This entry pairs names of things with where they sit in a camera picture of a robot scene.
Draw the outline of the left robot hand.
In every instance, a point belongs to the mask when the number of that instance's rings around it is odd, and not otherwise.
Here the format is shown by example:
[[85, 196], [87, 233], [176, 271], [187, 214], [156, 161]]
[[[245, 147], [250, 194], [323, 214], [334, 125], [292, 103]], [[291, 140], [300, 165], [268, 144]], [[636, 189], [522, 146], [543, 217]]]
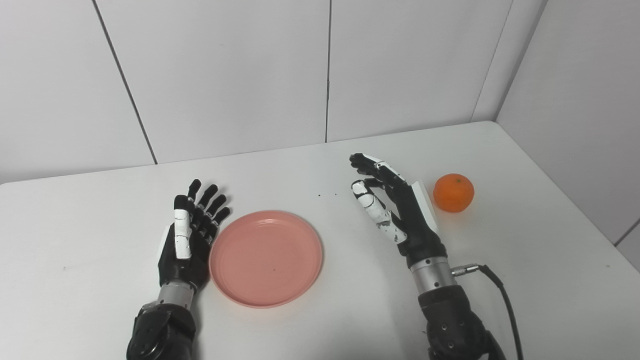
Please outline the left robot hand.
[[180, 281], [198, 292], [210, 278], [211, 249], [231, 210], [216, 184], [203, 192], [201, 187], [201, 180], [195, 178], [186, 194], [174, 197], [174, 219], [157, 265], [160, 286]]

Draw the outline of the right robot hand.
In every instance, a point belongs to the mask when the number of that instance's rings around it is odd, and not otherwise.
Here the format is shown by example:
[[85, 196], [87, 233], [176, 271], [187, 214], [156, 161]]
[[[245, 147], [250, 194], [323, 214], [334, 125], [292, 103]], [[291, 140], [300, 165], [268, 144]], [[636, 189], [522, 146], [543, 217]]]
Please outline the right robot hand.
[[350, 166], [364, 175], [351, 184], [352, 193], [378, 230], [390, 239], [408, 267], [430, 258], [446, 258], [441, 238], [429, 226], [425, 198], [385, 161], [352, 153]]

